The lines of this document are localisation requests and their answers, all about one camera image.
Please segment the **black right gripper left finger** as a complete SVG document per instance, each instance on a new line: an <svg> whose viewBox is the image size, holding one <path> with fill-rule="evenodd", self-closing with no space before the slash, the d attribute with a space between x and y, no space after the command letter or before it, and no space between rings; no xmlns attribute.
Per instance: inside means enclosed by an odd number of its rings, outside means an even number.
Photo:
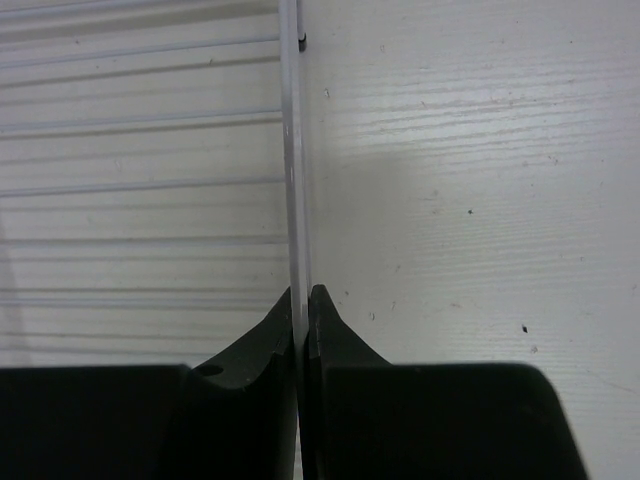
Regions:
<svg viewBox="0 0 640 480"><path fill-rule="evenodd" d="M291 299L196 367L5 368L5 479L289 479Z"/></svg>

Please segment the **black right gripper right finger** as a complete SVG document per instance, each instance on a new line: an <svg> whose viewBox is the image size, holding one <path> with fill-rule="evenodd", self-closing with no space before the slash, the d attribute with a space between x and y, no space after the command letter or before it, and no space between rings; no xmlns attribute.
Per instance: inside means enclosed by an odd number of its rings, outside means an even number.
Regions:
<svg viewBox="0 0 640 480"><path fill-rule="evenodd" d="M312 289L307 479L584 479L556 391L521 363L395 365Z"/></svg>

